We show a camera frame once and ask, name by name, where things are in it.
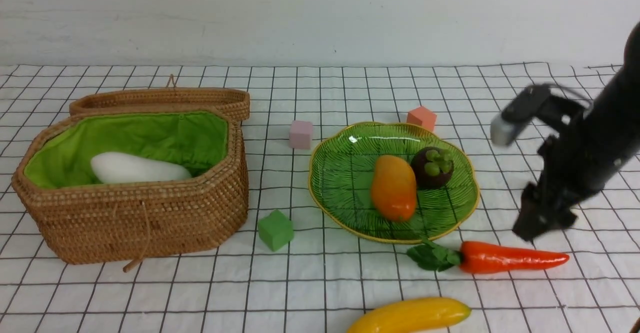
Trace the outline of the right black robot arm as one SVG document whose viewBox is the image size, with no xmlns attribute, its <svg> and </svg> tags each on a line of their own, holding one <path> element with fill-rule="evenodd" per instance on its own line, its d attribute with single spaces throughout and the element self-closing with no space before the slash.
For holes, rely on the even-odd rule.
<svg viewBox="0 0 640 333">
<path fill-rule="evenodd" d="M 496 146 L 514 143 L 533 119 L 557 133 L 538 148 L 542 172 L 521 194 L 512 232 L 526 242 L 571 228 L 577 219 L 571 209 L 599 194 L 638 153 L 639 27 L 626 41 L 622 67 L 590 105 L 553 94 L 552 88 L 551 83 L 528 85 L 490 127 Z"/>
</svg>

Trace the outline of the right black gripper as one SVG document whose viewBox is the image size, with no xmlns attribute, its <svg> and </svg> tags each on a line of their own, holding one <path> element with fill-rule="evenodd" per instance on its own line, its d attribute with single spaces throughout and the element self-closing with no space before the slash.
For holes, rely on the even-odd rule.
<svg viewBox="0 0 640 333">
<path fill-rule="evenodd" d="M 542 235 L 571 228 L 578 218 L 572 208 L 601 192 L 626 164 L 626 125 L 577 121 L 538 149 L 544 166 L 537 183 L 521 194 L 521 208 L 512 232 L 532 242 Z"/>
</svg>

